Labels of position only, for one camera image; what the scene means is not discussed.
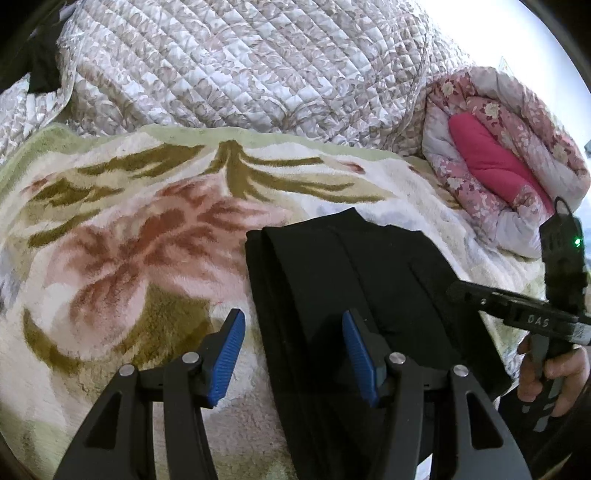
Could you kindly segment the person's right hand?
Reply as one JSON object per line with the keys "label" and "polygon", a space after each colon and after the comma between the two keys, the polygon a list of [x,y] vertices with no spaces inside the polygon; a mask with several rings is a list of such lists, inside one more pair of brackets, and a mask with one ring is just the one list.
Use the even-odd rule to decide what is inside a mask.
{"label": "person's right hand", "polygon": [[[542,383],[535,376],[535,368],[531,359],[531,336],[526,336],[520,343],[517,352],[524,354],[520,367],[518,398],[525,403],[532,403],[541,394]],[[560,395],[552,411],[553,417],[561,417],[575,405],[590,375],[588,351],[576,346],[570,352],[555,359],[548,360],[544,365],[547,379],[563,379]]]}

